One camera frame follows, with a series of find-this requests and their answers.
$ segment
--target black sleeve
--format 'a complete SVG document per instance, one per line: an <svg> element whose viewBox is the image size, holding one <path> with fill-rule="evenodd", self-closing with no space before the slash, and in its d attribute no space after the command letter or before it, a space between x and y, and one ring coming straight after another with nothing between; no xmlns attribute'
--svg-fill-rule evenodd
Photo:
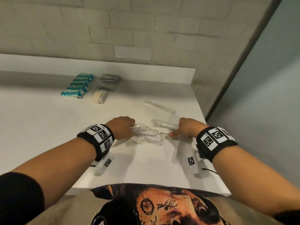
<svg viewBox="0 0 300 225"><path fill-rule="evenodd" d="M285 225L298 224L300 221L300 210L291 210L278 213L274 216L274 219Z"/></svg>
<svg viewBox="0 0 300 225"><path fill-rule="evenodd" d="M26 224L43 211L43 191L34 179L15 172L0 176L1 224Z"/></svg>

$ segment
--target wristband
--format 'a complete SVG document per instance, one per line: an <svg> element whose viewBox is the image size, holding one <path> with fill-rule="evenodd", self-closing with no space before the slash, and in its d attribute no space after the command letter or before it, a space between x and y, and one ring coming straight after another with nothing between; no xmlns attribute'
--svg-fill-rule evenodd
<svg viewBox="0 0 300 225"><path fill-rule="evenodd" d="M103 124L91 125L80 131L80 133L77 134L77 137L85 139L95 147L97 153L95 161L97 162L107 155L115 140L111 129Z"/></svg>
<svg viewBox="0 0 300 225"><path fill-rule="evenodd" d="M202 130L196 137L197 149L201 158L211 163L216 154L225 147L238 145L235 139L223 128L213 126Z"/></svg>

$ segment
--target wall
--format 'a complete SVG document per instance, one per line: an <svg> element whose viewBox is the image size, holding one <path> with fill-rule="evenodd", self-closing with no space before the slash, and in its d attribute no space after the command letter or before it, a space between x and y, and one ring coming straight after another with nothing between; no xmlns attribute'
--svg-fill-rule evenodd
<svg viewBox="0 0 300 225"><path fill-rule="evenodd" d="M206 114L270 1L0 0L0 53L197 68Z"/></svg>
<svg viewBox="0 0 300 225"><path fill-rule="evenodd" d="M283 0L208 124L300 187L300 0Z"/></svg>

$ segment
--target white table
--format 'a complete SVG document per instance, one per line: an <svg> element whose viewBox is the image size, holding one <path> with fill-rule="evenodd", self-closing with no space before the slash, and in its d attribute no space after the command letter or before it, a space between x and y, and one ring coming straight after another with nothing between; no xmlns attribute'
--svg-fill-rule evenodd
<svg viewBox="0 0 300 225"><path fill-rule="evenodd" d="M118 116L132 117L136 123L149 123L155 114L145 111L145 99L176 110L180 117L205 122L187 84L123 81L103 105L97 105L90 100L93 89L83 99L60 96L72 79L28 73L2 75L0 174L74 138L94 123L106 123ZM182 143L180 152L195 149L195 144L195 139L190 144ZM181 155L181 166L171 163L174 146L168 140L160 147L145 143L135 148L126 148L123 141L115 141L110 151L115 158L105 173L95 176L88 169L68 194L114 183L158 184L230 194L217 174L206 171L194 176ZM203 167L214 170L207 160Z"/></svg>

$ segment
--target hand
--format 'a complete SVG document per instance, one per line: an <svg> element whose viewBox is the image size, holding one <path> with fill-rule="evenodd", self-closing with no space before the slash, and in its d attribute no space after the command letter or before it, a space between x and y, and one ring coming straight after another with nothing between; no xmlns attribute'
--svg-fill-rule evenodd
<svg viewBox="0 0 300 225"><path fill-rule="evenodd" d="M134 126L134 124L135 120L126 116L115 117L105 125L111 129L116 140L121 140L128 139L133 136L133 132L130 127Z"/></svg>
<svg viewBox="0 0 300 225"><path fill-rule="evenodd" d="M197 137L197 135L203 130L209 127L200 121L191 118L182 117L179 120L178 129L169 133L172 138L178 137L180 135Z"/></svg>

